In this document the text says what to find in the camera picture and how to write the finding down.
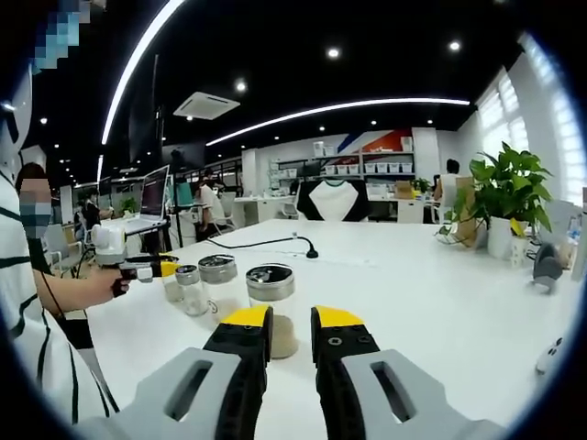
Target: hand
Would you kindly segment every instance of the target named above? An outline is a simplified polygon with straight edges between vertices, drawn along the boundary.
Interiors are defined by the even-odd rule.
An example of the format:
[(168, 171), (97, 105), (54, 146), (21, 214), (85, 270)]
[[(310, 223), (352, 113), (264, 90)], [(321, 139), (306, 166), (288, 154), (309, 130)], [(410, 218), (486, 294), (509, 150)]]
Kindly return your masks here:
[(94, 269), (87, 280), (97, 304), (110, 301), (114, 297), (113, 288), (117, 280), (120, 280), (122, 292), (128, 292), (130, 282), (122, 280), (118, 269)]

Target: window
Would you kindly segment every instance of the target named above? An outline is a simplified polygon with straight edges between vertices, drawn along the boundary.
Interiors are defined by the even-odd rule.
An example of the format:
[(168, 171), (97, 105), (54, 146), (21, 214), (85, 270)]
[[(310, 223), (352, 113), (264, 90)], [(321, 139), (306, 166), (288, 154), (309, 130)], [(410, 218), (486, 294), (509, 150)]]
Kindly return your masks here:
[(561, 198), (578, 206), (583, 205), (583, 187), (587, 187), (587, 161), (577, 118), (564, 87), (555, 75), (552, 63), (544, 50), (529, 36), (521, 40), (540, 85), (550, 101), (557, 151), (562, 175)]
[(514, 86), (506, 71), (501, 71), (479, 104), (483, 151), (497, 157), (502, 142), (518, 151), (528, 149), (524, 118)]

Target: blue stripe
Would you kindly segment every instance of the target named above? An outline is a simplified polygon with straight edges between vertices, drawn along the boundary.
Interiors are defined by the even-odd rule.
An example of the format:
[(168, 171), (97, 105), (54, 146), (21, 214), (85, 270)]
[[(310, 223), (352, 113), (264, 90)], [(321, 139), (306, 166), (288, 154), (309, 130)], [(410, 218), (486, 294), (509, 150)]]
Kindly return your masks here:
[(347, 137), (345, 137), (345, 140), (343, 140), (342, 143), (338, 146), (338, 149), (337, 149), (338, 154), (342, 153), (346, 147), (348, 147), (355, 140), (357, 140), (360, 136), (362, 136), (362, 134), (363, 133), (351, 133)]

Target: silver jar lid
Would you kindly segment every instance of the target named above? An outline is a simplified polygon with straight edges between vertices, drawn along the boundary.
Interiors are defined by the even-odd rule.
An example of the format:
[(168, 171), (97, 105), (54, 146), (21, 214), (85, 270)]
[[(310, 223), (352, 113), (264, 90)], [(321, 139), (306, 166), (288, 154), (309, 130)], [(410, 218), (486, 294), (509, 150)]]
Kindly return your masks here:
[(191, 286), (200, 280), (200, 273), (196, 266), (188, 264), (175, 270), (175, 279), (180, 286)]
[(198, 261), (202, 281), (208, 284), (223, 284), (235, 278), (237, 262), (232, 255), (210, 255)]
[(254, 300), (284, 300), (295, 292), (294, 272), (284, 264), (264, 264), (247, 272), (247, 287)]

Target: ceiling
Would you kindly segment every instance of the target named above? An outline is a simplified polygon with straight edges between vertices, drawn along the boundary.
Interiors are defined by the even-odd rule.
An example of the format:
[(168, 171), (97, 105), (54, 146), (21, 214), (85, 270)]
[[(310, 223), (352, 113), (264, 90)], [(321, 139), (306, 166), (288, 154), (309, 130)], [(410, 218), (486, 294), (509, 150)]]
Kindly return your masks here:
[[(52, 186), (95, 181), (100, 154), (105, 154), (103, 176), (117, 176), (128, 165), (129, 96), (136, 79), (152, 70), (155, 54), (160, 55), (156, 95), (165, 109), (164, 136), (170, 144), (210, 141), (275, 117), (350, 101), (442, 97), (474, 103), (520, 50), (519, 29), (507, 7), (493, 0), (187, 0), (138, 66), (108, 144), (101, 146), (119, 76), (162, 3), (110, 0), (107, 12), (96, 9), (92, 24), (82, 25), (80, 47), (72, 48), (57, 70), (35, 76), (28, 144), (47, 152)], [(458, 52), (449, 50), (454, 40), (461, 43)], [(340, 50), (337, 60), (327, 56), (331, 47)], [(245, 93), (235, 90), (239, 78), (247, 83)], [(172, 115), (197, 91), (240, 106), (213, 121)], [(365, 131), (372, 129), (372, 120), (377, 129), (430, 127), (430, 119), (432, 127), (457, 130), (473, 111), (474, 106), (430, 104), (344, 109), (220, 142), (206, 148), (206, 161), (238, 156), (242, 145), (275, 144), (276, 136), (284, 142)], [(48, 118), (45, 126), (39, 123), (42, 117)], [(136, 174), (155, 168), (153, 158), (141, 156)]]

